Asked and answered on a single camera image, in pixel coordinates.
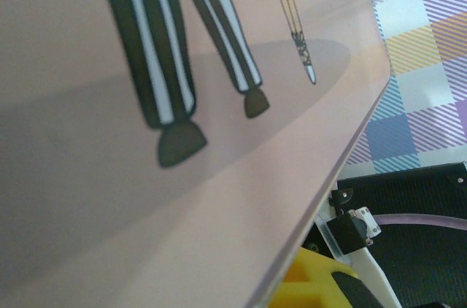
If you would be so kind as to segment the pink illustrated book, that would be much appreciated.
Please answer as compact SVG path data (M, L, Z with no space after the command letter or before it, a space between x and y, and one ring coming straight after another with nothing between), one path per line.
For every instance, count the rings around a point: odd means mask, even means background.
M0 308L258 308L386 89L371 0L0 0Z

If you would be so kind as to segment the pastel checkered tablecloth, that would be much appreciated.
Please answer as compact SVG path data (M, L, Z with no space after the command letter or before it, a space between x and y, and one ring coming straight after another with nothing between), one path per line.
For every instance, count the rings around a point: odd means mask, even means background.
M344 173L467 161L467 0L375 0L390 81Z

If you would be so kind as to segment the black textured base plate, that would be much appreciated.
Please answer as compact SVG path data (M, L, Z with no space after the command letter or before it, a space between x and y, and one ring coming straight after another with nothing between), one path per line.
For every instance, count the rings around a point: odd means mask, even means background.
M320 212L361 207L382 231L365 248L401 308L467 308L467 163L339 180ZM334 259L316 224L304 247Z

